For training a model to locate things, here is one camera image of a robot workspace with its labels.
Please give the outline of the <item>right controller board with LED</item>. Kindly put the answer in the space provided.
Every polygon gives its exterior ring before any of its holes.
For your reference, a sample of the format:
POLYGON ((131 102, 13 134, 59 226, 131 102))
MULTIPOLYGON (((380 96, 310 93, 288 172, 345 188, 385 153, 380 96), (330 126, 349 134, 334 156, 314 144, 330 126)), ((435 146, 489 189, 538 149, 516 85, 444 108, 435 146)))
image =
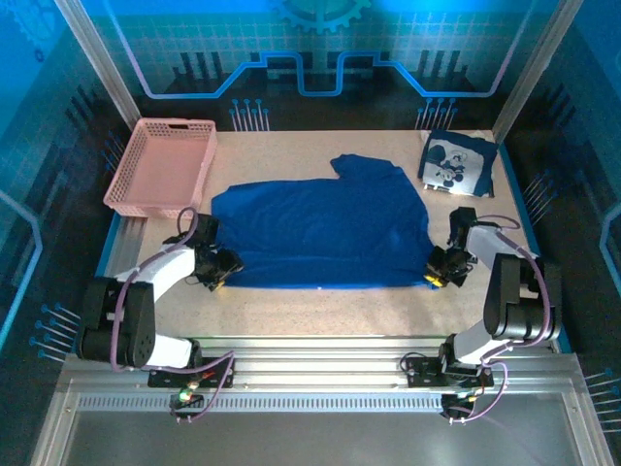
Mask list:
POLYGON ((441 414, 444 417, 467 417, 474 412, 476 394, 443 394, 441 396, 441 414))

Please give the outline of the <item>controller board with led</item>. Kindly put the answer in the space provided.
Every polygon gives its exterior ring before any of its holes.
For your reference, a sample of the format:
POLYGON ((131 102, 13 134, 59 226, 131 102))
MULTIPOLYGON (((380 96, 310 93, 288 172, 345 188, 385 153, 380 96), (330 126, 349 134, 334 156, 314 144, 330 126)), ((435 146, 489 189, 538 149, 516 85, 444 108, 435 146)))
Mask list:
POLYGON ((443 394, 441 396, 441 414, 444 417, 467 417, 474 412, 476 394, 443 394))
POLYGON ((201 394, 196 394, 190 388, 183 388, 178 394, 174 394, 171 397, 170 401, 170 409, 173 411, 188 409, 188 408, 197 408, 204 401, 204 396, 201 394))

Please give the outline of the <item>pink plastic basket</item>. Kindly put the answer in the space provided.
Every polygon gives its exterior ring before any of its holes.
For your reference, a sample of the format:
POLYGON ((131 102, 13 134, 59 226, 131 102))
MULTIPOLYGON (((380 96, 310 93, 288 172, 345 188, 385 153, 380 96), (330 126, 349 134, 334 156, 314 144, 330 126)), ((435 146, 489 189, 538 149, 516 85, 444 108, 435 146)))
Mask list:
POLYGON ((175 218, 199 208, 217 147, 208 119, 138 120, 103 203, 120 216, 175 218))

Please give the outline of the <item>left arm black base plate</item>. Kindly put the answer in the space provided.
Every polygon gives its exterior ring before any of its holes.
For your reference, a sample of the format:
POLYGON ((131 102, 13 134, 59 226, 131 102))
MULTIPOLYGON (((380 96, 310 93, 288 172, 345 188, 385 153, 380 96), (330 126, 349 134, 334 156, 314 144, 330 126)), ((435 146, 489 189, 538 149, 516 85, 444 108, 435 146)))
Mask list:
POLYGON ((235 376, 235 362, 230 363, 228 357, 218 364, 214 364, 216 357, 204 357, 199 366, 210 365, 208 370, 198 372, 193 369, 190 374, 177 374, 166 371, 151 370, 148 375, 147 386, 151 388, 189 388, 197 383, 201 389, 217 388, 221 380, 223 387, 230 388, 235 376))

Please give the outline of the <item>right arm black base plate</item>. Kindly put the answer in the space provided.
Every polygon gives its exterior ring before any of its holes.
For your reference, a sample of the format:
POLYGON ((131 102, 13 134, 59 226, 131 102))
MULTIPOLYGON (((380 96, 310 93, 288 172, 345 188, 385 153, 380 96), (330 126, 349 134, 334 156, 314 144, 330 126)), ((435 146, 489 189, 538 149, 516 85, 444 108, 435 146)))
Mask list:
POLYGON ((408 352, 399 361, 409 388, 491 388, 495 385, 489 369, 482 366, 449 363, 444 356, 408 352))

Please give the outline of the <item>blue printed t-shirt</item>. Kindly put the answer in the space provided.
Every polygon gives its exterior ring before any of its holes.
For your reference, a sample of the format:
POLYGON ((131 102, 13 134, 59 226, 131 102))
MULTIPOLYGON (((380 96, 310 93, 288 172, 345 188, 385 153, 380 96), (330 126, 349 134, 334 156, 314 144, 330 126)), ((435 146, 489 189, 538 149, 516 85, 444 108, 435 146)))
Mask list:
POLYGON ((230 186, 212 200, 218 241, 244 268, 236 287, 383 288, 426 285, 433 244, 427 209, 392 162, 342 154, 333 179, 230 186))

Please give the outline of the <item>folded navy cartoon t-shirt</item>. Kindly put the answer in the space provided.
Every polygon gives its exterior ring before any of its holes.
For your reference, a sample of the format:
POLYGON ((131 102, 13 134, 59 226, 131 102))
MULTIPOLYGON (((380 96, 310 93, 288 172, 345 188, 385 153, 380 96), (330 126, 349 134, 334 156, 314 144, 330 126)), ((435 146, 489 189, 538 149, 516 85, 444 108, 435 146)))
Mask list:
POLYGON ((497 153, 498 145, 483 137, 435 129, 424 144, 417 178, 434 190, 493 197, 497 153))

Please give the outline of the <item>aluminium frame rail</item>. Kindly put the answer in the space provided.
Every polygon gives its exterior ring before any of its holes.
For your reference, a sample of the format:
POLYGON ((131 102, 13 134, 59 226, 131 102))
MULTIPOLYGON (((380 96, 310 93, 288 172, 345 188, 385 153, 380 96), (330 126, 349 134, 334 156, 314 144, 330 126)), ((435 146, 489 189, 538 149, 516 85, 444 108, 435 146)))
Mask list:
POLYGON ((575 355, 550 346, 504 353, 491 369, 491 388, 409 388, 399 361, 408 352, 433 354, 432 339, 400 338, 253 338, 208 339, 206 354, 235 353, 233 385, 193 391, 204 396, 197 408, 179 410, 182 417, 211 414, 223 393, 435 393, 476 394, 482 410, 493 399, 505 407, 513 396, 560 400, 570 413, 583 413, 589 402, 575 355))

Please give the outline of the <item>left controller board with LED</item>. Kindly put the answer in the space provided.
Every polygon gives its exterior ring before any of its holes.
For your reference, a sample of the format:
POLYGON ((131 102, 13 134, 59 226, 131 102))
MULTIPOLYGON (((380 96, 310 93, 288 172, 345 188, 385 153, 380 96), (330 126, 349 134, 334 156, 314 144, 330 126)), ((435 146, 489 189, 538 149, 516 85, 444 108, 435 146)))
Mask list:
POLYGON ((170 409, 173 411, 188 409, 188 408, 197 408, 204 401, 204 396, 201 394, 196 394, 190 388, 183 388, 178 394, 174 394, 171 397, 170 401, 170 409))

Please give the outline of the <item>aluminium corner post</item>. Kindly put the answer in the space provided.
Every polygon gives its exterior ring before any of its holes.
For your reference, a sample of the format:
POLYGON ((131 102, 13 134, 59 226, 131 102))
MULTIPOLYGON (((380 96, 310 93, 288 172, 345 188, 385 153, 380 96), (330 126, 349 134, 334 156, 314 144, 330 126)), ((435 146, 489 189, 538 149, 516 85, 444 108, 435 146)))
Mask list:
POLYGON ((584 0, 558 0, 554 12, 539 35, 533 51, 492 127, 497 144, 504 141, 516 122, 583 2, 584 0))
POLYGON ((139 108, 116 68, 81 0, 53 0, 82 48, 91 67, 130 130, 141 118, 139 108))

